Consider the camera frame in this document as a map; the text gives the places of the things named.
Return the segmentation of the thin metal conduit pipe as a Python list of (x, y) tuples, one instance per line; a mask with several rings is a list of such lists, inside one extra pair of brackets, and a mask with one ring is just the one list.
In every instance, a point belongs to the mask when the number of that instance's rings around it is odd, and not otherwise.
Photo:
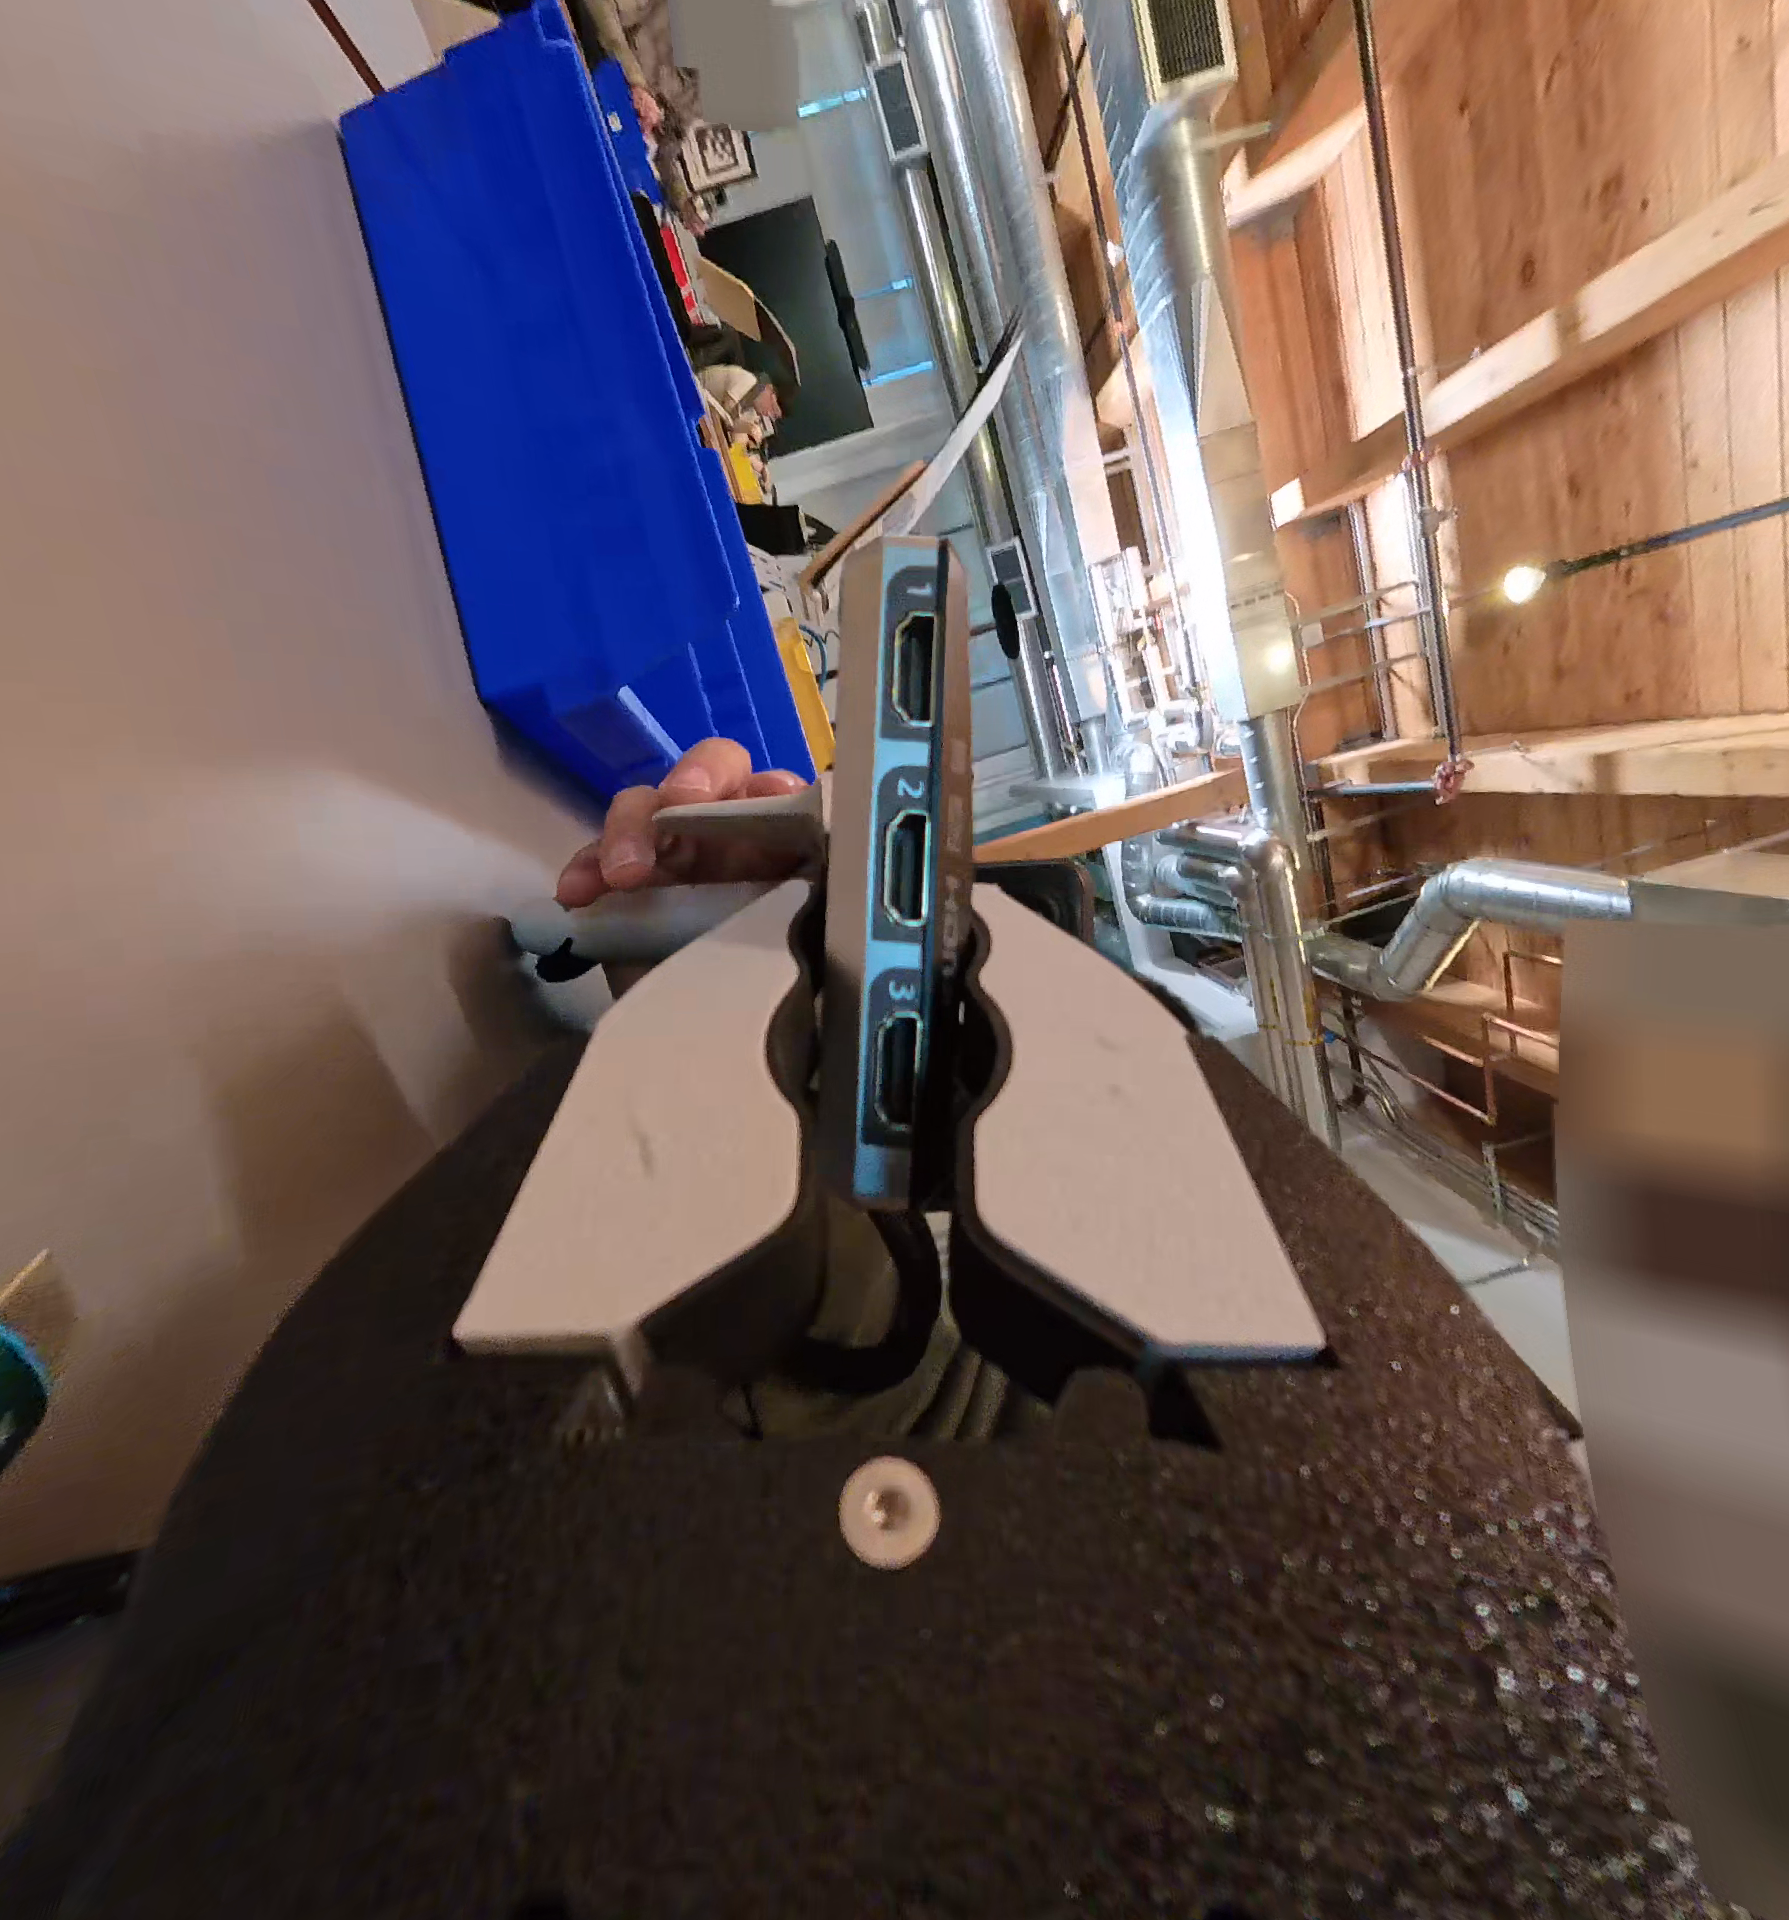
[(1420, 584), (1419, 626), (1427, 650), (1434, 721), (1444, 744), (1441, 763), (1433, 777), (1433, 791), (1436, 806), (1450, 806), (1457, 802), (1469, 777), (1472, 759), (1465, 753), (1457, 703), (1451, 602), (1439, 537), (1444, 516), (1434, 501), (1433, 447), (1427, 432), (1423, 362), (1411, 307), (1411, 277), (1386, 107), (1377, 7), (1372, 3), (1352, 3), (1350, 14), (1383, 236), (1392, 326), (1395, 353), (1399, 357), (1397, 367), (1401, 377), (1401, 421), (1405, 439), (1401, 479), (1405, 482), (1415, 521), (1415, 558)]

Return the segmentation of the blue plastic bin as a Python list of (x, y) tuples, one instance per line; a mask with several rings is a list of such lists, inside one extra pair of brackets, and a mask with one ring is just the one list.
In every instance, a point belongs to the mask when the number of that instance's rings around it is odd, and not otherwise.
[(339, 124), (475, 692), (599, 800), (812, 779), (704, 395), (561, 5)]

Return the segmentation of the black screen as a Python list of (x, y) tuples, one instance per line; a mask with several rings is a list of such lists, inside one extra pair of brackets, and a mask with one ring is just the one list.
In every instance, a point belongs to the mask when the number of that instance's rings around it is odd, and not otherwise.
[(794, 350), (798, 392), (786, 399), (771, 449), (792, 456), (869, 431), (874, 423), (849, 347), (828, 238), (811, 196), (710, 226), (701, 253), (738, 277), (782, 326)]

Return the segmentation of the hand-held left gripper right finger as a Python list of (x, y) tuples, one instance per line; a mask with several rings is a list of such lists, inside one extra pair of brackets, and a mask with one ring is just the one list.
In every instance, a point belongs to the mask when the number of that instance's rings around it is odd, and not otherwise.
[(957, 1328), (1050, 1407), (1116, 1372), (1151, 1437), (1217, 1449), (1197, 1377), (1310, 1369), (1328, 1336), (1190, 1029), (1002, 886), (962, 1003)]

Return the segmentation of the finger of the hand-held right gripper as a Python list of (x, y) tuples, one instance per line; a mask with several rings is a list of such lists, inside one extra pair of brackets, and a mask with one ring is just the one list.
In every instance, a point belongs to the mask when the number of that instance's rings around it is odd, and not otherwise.
[(825, 793), (668, 806), (655, 817), (661, 884), (779, 884), (821, 876), (828, 857)]

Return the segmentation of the large silver ventilation duct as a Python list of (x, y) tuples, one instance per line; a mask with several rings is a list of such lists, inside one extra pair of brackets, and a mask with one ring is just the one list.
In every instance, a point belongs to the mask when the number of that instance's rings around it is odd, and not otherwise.
[(1271, 854), (1252, 857), (1264, 911), (1282, 1086), (1339, 1144), (1308, 920), (1316, 867), (1295, 716), (1305, 695), (1248, 389), (1217, 118), (1241, 64), (1226, 5), (1084, 5), (1100, 132), (1135, 315), (1131, 384), (1149, 398), (1171, 508), (1171, 576), (1238, 734), (1248, 806)]

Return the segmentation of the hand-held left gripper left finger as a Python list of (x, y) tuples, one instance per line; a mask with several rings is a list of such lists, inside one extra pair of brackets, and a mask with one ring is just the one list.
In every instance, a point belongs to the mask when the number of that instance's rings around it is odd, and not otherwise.
[(462, 1353), (735, 1387), (811, 1328), (811, 900), (779, 884), (603, 1018), (451, 1325)]

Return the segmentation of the grey video switch box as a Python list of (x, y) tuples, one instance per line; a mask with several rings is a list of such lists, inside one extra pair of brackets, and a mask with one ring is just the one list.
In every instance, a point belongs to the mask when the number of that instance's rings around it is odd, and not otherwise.
[(953, 545), (864, 545), (841, 616), (816, 1164), (862, 1210), (927, 1213), (951, 1176), (973, 946), (972, 622)]

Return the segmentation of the silver pipe elbow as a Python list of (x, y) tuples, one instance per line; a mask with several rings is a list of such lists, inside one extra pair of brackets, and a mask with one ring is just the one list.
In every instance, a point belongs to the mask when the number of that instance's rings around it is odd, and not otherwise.
[(1629, 879), (1585, 867), (1469, 857), (1434, 874), (1383, 946), (1313, 931), (1305, 958), (1348, 993), (1404, 1001), (1434, 990), (1477, 927), (1566, 935), (1571, 926), (1630, 920)]

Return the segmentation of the silver round pipe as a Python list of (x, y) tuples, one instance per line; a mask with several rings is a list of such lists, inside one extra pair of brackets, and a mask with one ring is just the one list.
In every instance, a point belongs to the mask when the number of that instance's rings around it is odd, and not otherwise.
[(916, 3), (900, 17), (980, 347), (1020, 321), (995, 431), (1045, 648), (1029, 672), (1062, 721), (1052, 769), (1103, 779), (1116, 721), (1099, 571), (1121, 542), (1013, 14), (1002, 3)]

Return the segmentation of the person's right hand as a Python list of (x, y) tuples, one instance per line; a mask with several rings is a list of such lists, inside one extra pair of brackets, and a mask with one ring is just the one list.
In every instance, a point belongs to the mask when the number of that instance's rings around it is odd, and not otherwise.
[(804, 788), (794, 773), (755, 769), (735, 740), (705, 740), (681, 757), (659, 785), (619, 791), (599, 836), (563, 867), (555, 900), (582, 911), (610, 894), (792, 878), (804, 859), (790, 847), (701, 843), (668, 833), (661, 817), (690, 804), (782, 800)]

